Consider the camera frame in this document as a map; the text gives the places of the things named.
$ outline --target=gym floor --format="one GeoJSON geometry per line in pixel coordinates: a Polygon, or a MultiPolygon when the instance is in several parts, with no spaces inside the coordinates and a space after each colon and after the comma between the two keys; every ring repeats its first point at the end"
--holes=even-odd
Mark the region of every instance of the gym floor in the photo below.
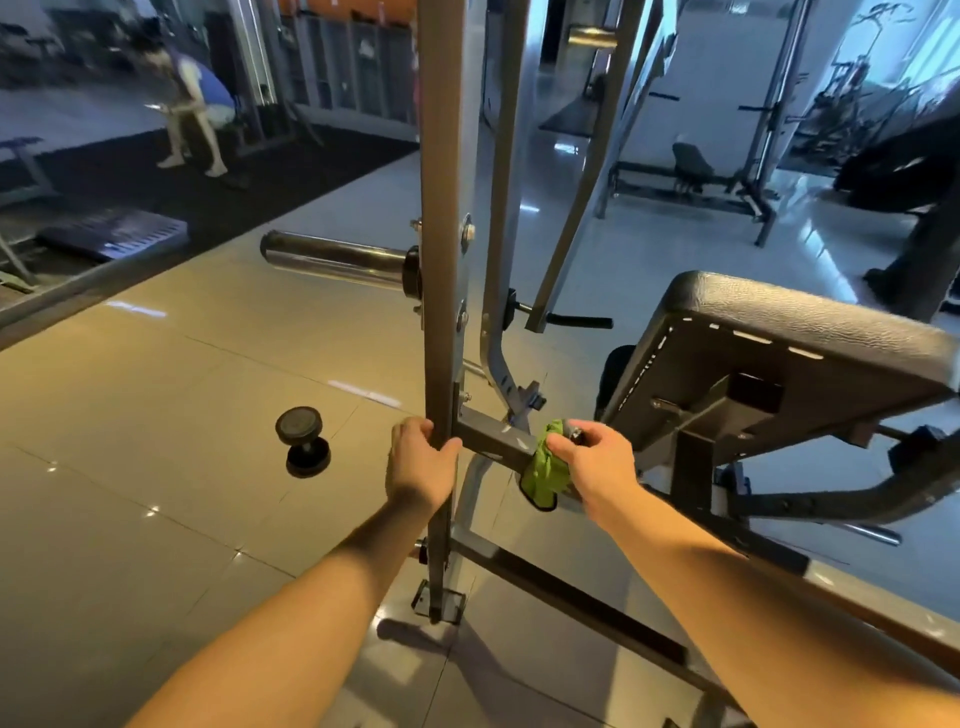
{"type": "MultiPolygon", "coordinates": [[[[583,164],[535,134],[512,285],[530,301],[583,164]]],[[[492,139],[481,138],[470,253],[467,356],[489,226],[492,139]]],[[[270,228],[405,249],[420,212],[420,159],[392,164],[0,352],[0,723],[118,726],[184,660],[319,560],[382,501],[390,427],[421,412],[423,352],[412,305],[374,288],[283,273],[257,246],[270,228]],[[298,481],[274,421],[317,407],[332,464],[298,481]]],[[[604,358],[635,342],[670,280],[700,269],[869,304],[858,282],[896,254],[906,219],[835,206],[823,179],[778,173],[781,219],[756,249],[752,223],[619,198],[588,229],[560,313],[613,316],[613,331],[506,333],[515,378],[547,396],[532,420],[585,417],[604,358]]],[[[949,317],[938,321],[954,328],[949,317]]],[[[500,416],[468,375],[471,406],[500,416]]],[[[960,425],[950,402],[898,425],[960,425]]],[[[882,443],[825,439],[746,463],[758,492],[871,485],[882,443]]],[[[464,465],[468,459],[463,456],[464,465]]],[[[896,528],[900,548],[814,524],[758,523],[895,594],[960,619],[960,501],[896,528]]],[[[473,527],[534,564],[685,641],[666,609],[586,518],[542,514],[494,465],[473,527]]],[[[469,565],[458,629],[410,609],[407,563],[323,725],[689,725],[698,694],[636,655],[469,565]]]]}

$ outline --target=squat rack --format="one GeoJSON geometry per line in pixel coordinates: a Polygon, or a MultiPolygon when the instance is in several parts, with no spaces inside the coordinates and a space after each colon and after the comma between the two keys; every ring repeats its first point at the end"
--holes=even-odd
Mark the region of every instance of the squat rack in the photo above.
{"type": "MultiPolygon", "coordinates": [[[[596,209],[597,217],[603,218],[606,216],[607,202],[610,197],[627,194],[634,197],[678,205],[690,205],[720,212],[749,215],[754,218],[755,222],[761,224],[755,245],[759,248],[766,245],[770,231],[777,222],[777,212],[768,201],[769,193],[766,187],[777,163],[774,152],[783,126],[788,120],[786,108],[790,103],[790,94],[800,79],[800,61],[812,7],[813,0],[794,0],[790,8],[790,14],[788,15],[787,26],[783,36],[783,44],[780,47],[777,61],[774,65],[773,75],[771,76],[770,85],[767,88],[763,105],[759,107],[744,105],[737,107],[739,111],[755,111],[759,114],[759,118],[756,121],[754,138],[751,141],[743,167],[731,177],[714,175],[709,179],[699,180],[699,182],[703,184],[723,186],[726,192],[725,196],[688,193],[677,189],[670,190],[649,184],[637,184],[622,180],[620,177],[621,172],[655,175],[673,179],[678,178],[676,168],[620,160],[619,153],[623,151],[623,143],[630,135],[633,125],[636,122],[637,114],[635,111],[624,134],[623,142],[621,142],[610,173],[605,178],[606,188],[600,197],[599,205],[596,209]]],[[[597,39],[597,42],[604,42],[602,35],[595,34],[593,37],[597,39]]],[[[586,44],[588,40],[585,38],[580,42],[586,44]]],[[[679,96],[673,96],[671,94],[653,91],[650,95],[668,101],[680,101],[679,96]]]]}
{"type": "MultiPolygon", "coordinates": [[[[431,444],[439,448],[460,437],[473,457],[454,511],[453,498],[431,519],[425,543],[416,553],[427,566],[414,605],[433,622],[458,622],[466,597],[450,590],[448,567],[457,556],[533,595],[568,617],[630,649],[704,694],[698,728],[719,728],[727,707],[738,709],[730,693],[691,665],[683,644],[629,618],[610,605],[563,582],[470,530],[481,480],[496,461],[523,473],[537,448],[527,415],[544,399],[537,382],[518,387],[502,351],[502,332],[515,310],[529,314],[527,328],[555,325],[608,328],[610,320],[565,317],[553,313],[575,252],[587,212],[595,205],[615,153],[642,103],[650,82],[662,73],[676,34],[674,0],[625,3],[616,29],[610,91],[598,117],[598,134],[588,149],[584,175],[550,268],[533,305],[516,302],[510,289],[519,215],[525,147],[533,128],[534,87],[547,0],[512,0],[504,22],[503,101],[493,165],[492,219],[481,321],[481,363],[463,358],[468,323],[466,256],[475,235],[473,204],[479,110],[483,72],[485,0],[420,0],[421,205],[415,227],[420,245],[407,252],[357,245],[299,233],[271,231],[261,253],[276,267],[325,278],[343,279],[400,291],[421,301],[425,415],[433,421],[431,444]],[[486,376],[504,402],[502,420],[466,405],[465,371],[486,376]]],[[[780,553],[749,528],[725,521],[725,540],[758,544],[780,553]]],[[[793,571],[803,574],[809,561],[792,553],[793,571]]]]}

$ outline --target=right hand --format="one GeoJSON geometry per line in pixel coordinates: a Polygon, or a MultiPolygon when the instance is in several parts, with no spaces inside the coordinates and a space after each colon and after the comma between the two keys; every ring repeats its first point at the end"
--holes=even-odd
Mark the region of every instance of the right hand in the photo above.
{"type": "Polygon", "coordinates": [[[570,467],[587,515],[610,531],[629,499],[643,492],[636,483],[633,446],[606,425],[584,420],[569,423],[584,431],[587,445],[574,445],[563,435],[551,433],[546,437],[546,446],[570,467]]]}

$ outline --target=left hand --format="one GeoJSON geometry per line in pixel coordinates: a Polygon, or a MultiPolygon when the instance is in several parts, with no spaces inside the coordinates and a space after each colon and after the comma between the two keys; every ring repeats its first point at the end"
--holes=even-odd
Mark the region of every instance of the left hand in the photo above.
{"type": "Polygon", "coordinates": [[[463,446],[459,437],[436,450],[427,442],[433,423],[422,417],[408,417],[394,425],[393,445],[387,460],[387,498],[415,495],[436,513],[453,492],[457,455],[463,446]]]}

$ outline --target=handle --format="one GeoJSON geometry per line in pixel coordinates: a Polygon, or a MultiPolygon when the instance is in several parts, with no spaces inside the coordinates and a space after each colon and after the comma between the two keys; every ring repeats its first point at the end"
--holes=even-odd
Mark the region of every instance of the handle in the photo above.
{"type": "Polygon", "coordinates": [[[559,313],[548,313],[546,323],[558,327],[613,328],[613,319],[601,316],[561,316],[559,313]]]}

